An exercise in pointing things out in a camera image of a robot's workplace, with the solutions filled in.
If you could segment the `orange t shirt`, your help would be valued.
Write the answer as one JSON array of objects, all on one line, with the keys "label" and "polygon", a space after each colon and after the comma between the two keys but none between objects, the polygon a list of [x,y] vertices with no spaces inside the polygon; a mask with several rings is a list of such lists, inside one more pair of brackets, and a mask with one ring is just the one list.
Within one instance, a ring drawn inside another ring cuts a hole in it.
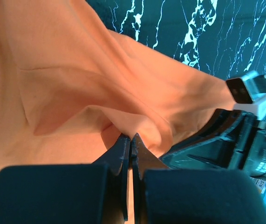
[{"label": "orange t shirt", "polygon": [[225,81],[108,30],[84,0],[0,0],[0,171],[91,164],[138,134],[157,158],[232,110]]}]

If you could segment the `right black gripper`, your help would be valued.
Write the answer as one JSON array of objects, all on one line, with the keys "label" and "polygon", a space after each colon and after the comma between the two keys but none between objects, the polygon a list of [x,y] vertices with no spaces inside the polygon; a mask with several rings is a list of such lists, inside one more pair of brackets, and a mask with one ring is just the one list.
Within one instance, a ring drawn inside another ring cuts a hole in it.
[{"label": "right black gripper", "polygon": [[[242,119],[241,110],[216,109],[203,128],[172,146],[161,161],[170,168],[219,167],[225,148],[237,141],[234,132]],[[266,122],[256,120],[244,127],[226,168],[266,181]]]}]

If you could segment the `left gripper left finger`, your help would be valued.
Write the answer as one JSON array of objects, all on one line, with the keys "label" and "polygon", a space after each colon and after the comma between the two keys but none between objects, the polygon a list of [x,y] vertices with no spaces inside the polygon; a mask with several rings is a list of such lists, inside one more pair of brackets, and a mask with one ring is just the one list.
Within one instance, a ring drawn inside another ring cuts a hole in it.
[{"label": "left gripper left finger", "polygon": [[128,220],[130,138],[91,164],[0,171],[0,224],[122,224]]}]

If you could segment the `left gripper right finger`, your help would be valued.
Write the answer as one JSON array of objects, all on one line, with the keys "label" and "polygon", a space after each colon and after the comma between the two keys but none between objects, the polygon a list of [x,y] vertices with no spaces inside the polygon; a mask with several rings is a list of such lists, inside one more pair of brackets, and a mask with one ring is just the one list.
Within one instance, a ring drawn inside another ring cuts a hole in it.
[{"label": "left gripper right finger", "polygon": [[266,224],[263,200],[240,170],[169,169],[138,134],[132,169],[137,224]]}]

